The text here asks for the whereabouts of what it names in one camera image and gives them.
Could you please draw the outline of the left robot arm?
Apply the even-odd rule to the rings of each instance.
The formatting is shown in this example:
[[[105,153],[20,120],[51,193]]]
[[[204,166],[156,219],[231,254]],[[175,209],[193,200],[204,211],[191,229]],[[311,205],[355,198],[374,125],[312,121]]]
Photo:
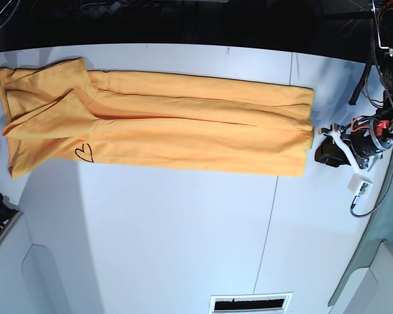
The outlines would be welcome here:
[[[314,159],[331,167],[365,169],[371,157],[393,148],[393,1],[371,1],[367,10],[324,18],[370,20],[371,52],[348,103],[355,105],[364,95],[376,112],[353,118],[347,125],[319,129],[325,138]]]

